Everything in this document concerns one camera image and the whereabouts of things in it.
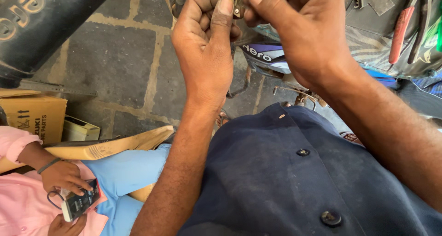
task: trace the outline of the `forearm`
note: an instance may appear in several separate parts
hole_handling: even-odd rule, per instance
[[[54,160],[55,157],[45,150],[38,142],[32,142],[25,146],[17,160],[25,163],[36,170]]]
[[[362,69],[319,91],[364,146],[442,212],[442,133]]]
[[[191,215],[220,109],[186,103],[164,169],[132,227],[131,236],[176,235]]]

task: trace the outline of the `pink shirt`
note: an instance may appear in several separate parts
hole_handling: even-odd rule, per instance
[[[14,163],[24,147],[31,142],[41,140],[36,135],[9,126],[0,126],[0,157],[6,157]],[[81,172],[82,179],[95,176],[82,162],[74,161]],[[51,198],[60,204],[58,196]],[[108,221],[108,217],[97,214],[97,204],[106,201],[102,193],[97,203],[87,212],[86,227],[81,236],[99,236]],[[41,176],[36,171],[24,175],[17,173],[0,176],[0,236],[47,236],[49,225],[61,213],[47,201]]]

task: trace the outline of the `smartphone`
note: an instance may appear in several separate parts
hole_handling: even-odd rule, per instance
[[[81,188],[84,196],[70,192],[61,203],[61,210],[63,211],[65,221],[73,222],[100,198],[100,186],[97,179],[86,180],[86,182],[93,188],[92,191]]]

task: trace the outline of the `dirty hand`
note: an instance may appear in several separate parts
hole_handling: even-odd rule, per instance
[[[344,0],[243,0],[249,26],[270,23],[281,38],[285,58],[302,86],[330,86],[335,78],[360,71],[345,38]]]
[[[41,181],[46,192],[56,191],[57,187],[64,188],[83,196],[84,193],[77,186],[81,186],[89,191],[93,188],[80,178],[80,169],[77,165],[66,161],[58,161],[49,166],[41,173]]]
[[[233,0],[187,0],[172,34],[187,100],[221,107],[233,78]]]
[[[77,222],[66,222],[63,214],[59,214],[49,226],[48,236],[78,236],[86,226],[87,215],[84,213]]]

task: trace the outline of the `shirt button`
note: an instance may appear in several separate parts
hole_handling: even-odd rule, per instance
[[[303,149],[300,149],[300,150],[298,150],[298,151],[296,152],[296,154],[298,154],[298,155],[300,155],[300,156],[307,156],[308,154],[310,154],[310,151],[309,151],[309,150],[303,150]]]
[[[321,221],[329,227],[337,227],[342,223],[342,218],[334,211],[325,211],[321,214]]]

